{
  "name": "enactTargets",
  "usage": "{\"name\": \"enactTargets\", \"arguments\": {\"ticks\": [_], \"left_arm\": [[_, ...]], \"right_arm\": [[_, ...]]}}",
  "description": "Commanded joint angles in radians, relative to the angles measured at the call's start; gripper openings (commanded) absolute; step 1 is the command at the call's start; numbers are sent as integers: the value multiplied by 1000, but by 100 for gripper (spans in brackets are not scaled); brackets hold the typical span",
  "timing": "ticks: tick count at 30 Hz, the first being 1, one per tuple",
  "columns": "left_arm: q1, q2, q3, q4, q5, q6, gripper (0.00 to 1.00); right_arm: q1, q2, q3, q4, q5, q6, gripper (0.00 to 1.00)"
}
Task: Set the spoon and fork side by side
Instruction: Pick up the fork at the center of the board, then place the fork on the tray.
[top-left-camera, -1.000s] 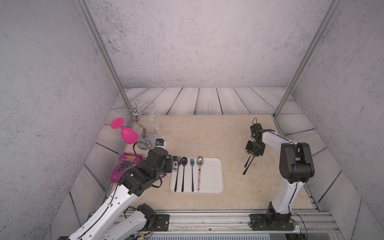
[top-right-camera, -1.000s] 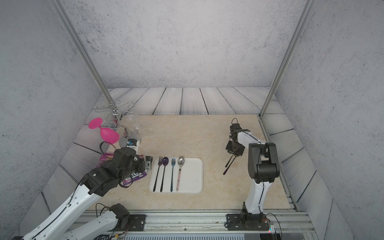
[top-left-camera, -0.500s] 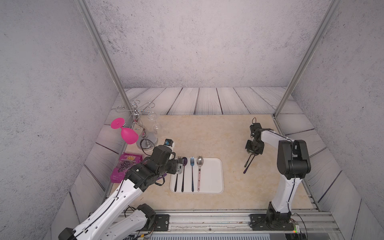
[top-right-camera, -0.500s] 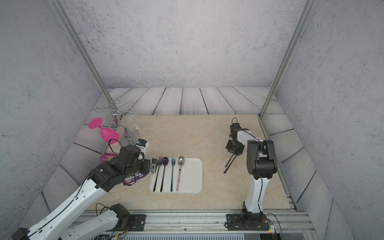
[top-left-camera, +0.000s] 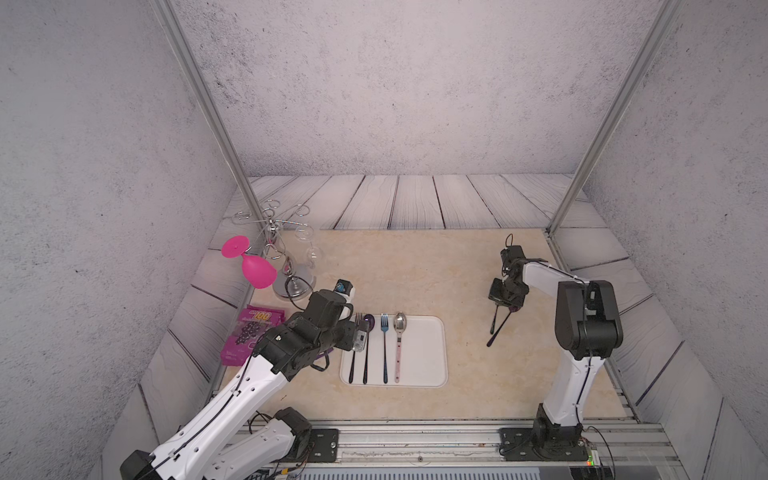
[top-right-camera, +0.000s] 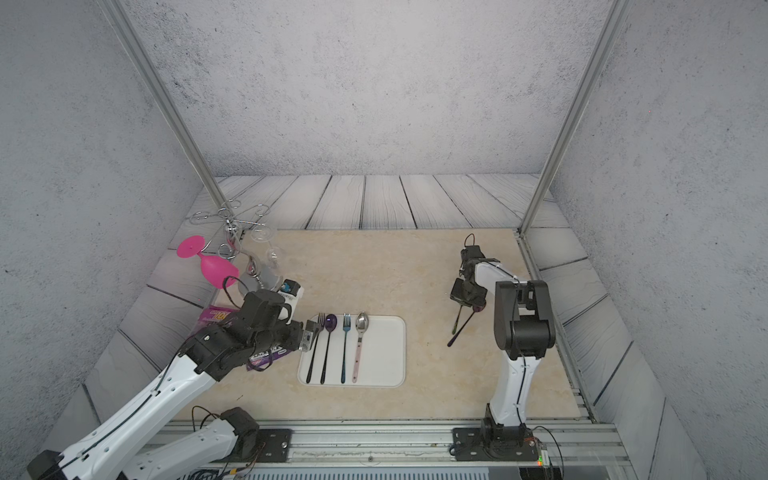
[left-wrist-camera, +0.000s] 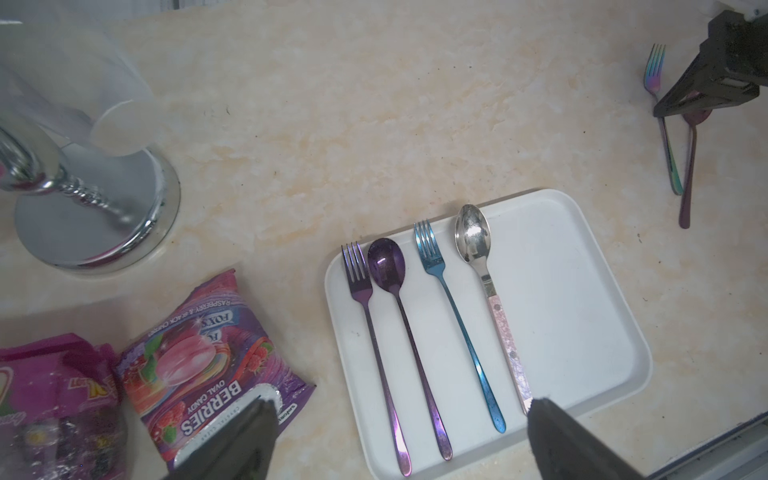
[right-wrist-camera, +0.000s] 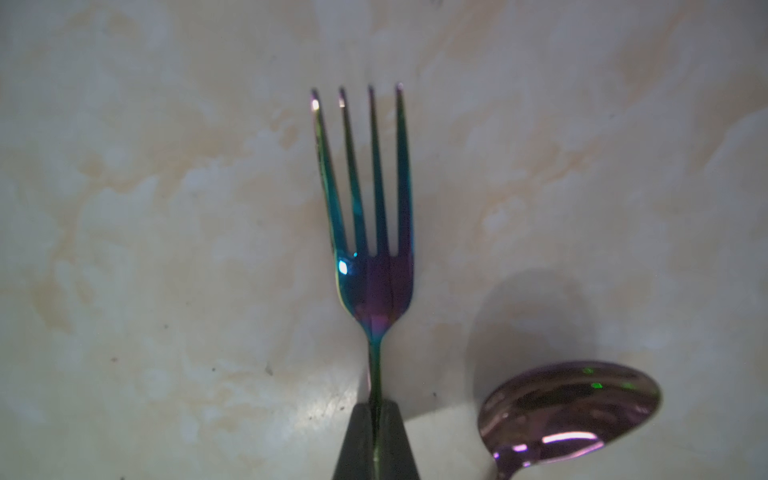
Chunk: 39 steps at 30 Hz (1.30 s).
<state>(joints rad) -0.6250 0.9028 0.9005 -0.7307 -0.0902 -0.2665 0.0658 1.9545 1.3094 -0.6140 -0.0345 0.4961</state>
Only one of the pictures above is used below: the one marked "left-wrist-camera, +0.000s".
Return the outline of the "purple metal fork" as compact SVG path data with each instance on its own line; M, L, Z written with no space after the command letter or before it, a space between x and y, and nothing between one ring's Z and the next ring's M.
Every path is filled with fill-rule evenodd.
M376 337L375 327L373 325L370 313L369 302L373 295L373 286L368 271L367 263L364 259L362 247L359 243L348 243L341 246L341 254L344 262L345 274L347 277L350 295L353 300L358 302L363 309L366 324L369 332L374 358L378 368L378 374L383 391L385 406L387 409L388 420L390 424L390 433L392 436L398 468L403 477L409 477L412 474L411 456L404 438L399 416L391 395L386 372L383 366L382 357Z

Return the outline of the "pink handled silver spoon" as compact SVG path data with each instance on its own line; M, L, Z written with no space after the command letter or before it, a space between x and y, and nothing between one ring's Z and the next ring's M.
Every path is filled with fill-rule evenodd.
M528 415L533 394L500 296L488 269L491 231L488 220L479 207L465 204L460 208L455 219L454 241L462 260L470 265L480 278L521 409L525 415Z

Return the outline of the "blue handled fork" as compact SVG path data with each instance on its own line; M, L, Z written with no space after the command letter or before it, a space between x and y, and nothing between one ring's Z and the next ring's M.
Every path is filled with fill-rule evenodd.
M479 356L474 348L471 337L466 329L465 323L461 317L459 309L455 303L455 300L451 294L451 291L444 278L445 261L440 251L438 242L436 240L435 233L428 220L416 222L414 224L414 237L424 270L427 274L437 278L441 284L445 295L452 308L459 329L465 341L469 356L471 358L474 371L478 378L478 382L491 418L494 428L499 433L506 432L506 421L502 414L502 411L498 405L496 397L493 393L492 387L488 381L486 372L481 364Z

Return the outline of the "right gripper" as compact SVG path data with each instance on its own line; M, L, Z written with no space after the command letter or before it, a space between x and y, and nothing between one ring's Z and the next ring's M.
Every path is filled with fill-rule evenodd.
M723 11L708 23L708 38L653 116L664 118L698 110L742 105L767 84L767 17L746 20Z

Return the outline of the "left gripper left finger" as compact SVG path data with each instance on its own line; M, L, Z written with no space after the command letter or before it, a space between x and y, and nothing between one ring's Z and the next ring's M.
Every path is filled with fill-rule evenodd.
M274 403L255 400L165 479L265 479L277 437Z

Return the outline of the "purple metal spoon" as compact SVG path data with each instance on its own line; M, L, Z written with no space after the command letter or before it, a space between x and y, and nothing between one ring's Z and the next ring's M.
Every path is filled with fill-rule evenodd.
M395 298L416 364L438 450L444 461L450 461L453 459L453 448L421 361L417 343L400 295L406 276L404 254L395 241L383 237L374 240L370 244L367 260L374 282Z

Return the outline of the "white plastic tray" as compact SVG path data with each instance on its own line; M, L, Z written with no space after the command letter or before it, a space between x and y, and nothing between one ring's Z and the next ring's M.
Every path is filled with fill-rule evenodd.
M579 417L642 390L652 374L648 344L578 204L544 189L482 210L492 234L490 274L534 395ZM444 278L506 432L494 428L452 308L439 281L425 272L412 230L396 233L406 263L401 299L453 448L453 459L444 461L395 298L375 289L370 313L416 479L443 477L527 438L480 279L456 251L454 225L451 218L433 225ZM373 477L397 479L365 315L350 295L341 258L330 262L324 287L366 463Z

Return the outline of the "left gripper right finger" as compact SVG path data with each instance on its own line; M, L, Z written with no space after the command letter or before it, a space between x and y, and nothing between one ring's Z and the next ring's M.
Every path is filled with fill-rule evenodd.
M534 399L527 420L528 439L543 479L644 479L552 400Z

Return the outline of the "dark handled purple spoon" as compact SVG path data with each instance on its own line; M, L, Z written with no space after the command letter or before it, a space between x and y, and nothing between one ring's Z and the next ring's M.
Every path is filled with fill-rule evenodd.
M682 229L688 229L691 225L691 203L692 203L692 189L693 189L693 177L695 156L697 148L697 126L706 121L711 115L711 109L697 110L688 112L683 115L684 120L689 126L689 156L686 169L684 193L682 196L682 203L679 213L679 226Z

